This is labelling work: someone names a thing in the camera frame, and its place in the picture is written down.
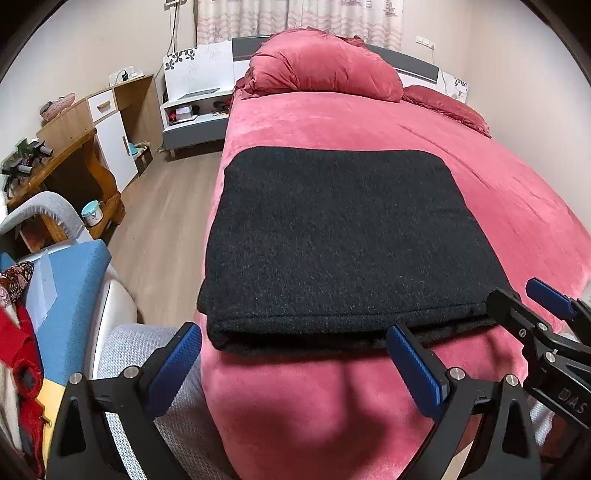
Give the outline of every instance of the pillow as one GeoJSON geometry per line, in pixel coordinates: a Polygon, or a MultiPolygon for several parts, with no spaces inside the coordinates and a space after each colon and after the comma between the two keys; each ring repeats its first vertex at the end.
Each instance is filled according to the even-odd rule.
{"type": "Polygon", "coordinates": [[[236,84],[244,98],[285,92],[340,92],[399,102],[395,68],[365,48],[359,37],[340,38],[314,28],[272,35],[252,56],[236,84]]]}
{"type": "Polygon", "coordinates": [[[484,119],[474,109],[456,99],[443,95],[421,85],[411,85],[404,89],[402,99],[405,102],[420,105],[433,110],[476,130],[491,138],[491,132],[484,119]]]}

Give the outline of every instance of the beige wall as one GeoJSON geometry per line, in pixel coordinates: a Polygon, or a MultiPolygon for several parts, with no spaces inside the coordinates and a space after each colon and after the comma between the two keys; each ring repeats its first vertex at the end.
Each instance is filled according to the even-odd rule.
{"type": "MultiPolygon", "coordinates": [[[[193,1],[179,13],[178,49],[189,48],[195,36],[193,1]]],[[[0,160],[20,139],[35,135],[44,103],[70,92],[84,97],[101,90],[111,73],[129,65],[155,73],[169,43],[164,0],[67,1],[0,83],[0,160]]]]}
{"type": "MultiPolygon", "coordinates": [[[[463,77],[470,4],[405,0],[403,52],[431,61],[430,50],[415,43],[417,35],[427,37],[437,44],[440,66],[463,77]]],[[[33,35],[0,84],[0,160],[37,132],[39,109],[48,100],[100,90],[109,74],[127,65],[156,72],[170,42],[163,5],[164,0],[68,0],[33,35]]],[[[179,11],[178,48],[189,48],[195,36],[193,0],[179,11]]]]}
{"type": "Polygon", "coordinates": [[[591,86],[519,0],[474,2],[468,104],[591,230],[591,86]]]}
{"type": "Polygon", "coordinates": [[[431,50],[417,35],[435,42],[435,62],[444,72],[464,79],[474,0],[405,0],[402,52],[432,62],[431,50]]]}

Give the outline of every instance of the small box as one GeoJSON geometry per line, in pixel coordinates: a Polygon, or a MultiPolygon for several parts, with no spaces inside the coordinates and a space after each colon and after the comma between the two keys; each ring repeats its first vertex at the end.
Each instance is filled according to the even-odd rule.
{"type": "Polygon", "coordinates": [[[191,111],[191,106],[180,106],[177,108],[177,122],[181,120],[186,120],[193,116],[193,112],[191,111]]]}
{"type": "Polygon", "coordinates": [[[152,162],[152,152],[150,151],[149,147],[137,155],[135,158],[135,166],[138,167],[138,177],[144,172],[144,170],[148,167],[150,162],[152,162]]]}

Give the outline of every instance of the folded black blanket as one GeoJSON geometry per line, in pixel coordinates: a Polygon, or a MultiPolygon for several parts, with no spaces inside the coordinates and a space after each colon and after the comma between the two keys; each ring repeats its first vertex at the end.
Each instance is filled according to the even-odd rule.
{"type": "Polygon", "coordinates": [[[255,147],[225,170],[197,308],[241,354],[424,343],[494,321],[511,290],[443,160],[427,152],[255,147]]]}

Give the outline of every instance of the cabinet handle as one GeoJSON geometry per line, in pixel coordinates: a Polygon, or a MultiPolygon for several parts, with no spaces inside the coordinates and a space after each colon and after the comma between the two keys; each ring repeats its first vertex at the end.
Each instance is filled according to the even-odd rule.
{"type": "Polygon", "coordinates": [[[129,144],[127,143],[124,135],[121,136],[121,140],[123,140],[123,145],[125,145],[125,149],[127,150],[127,156],[130,157],[131,153],[129,153],[129,144]]]}

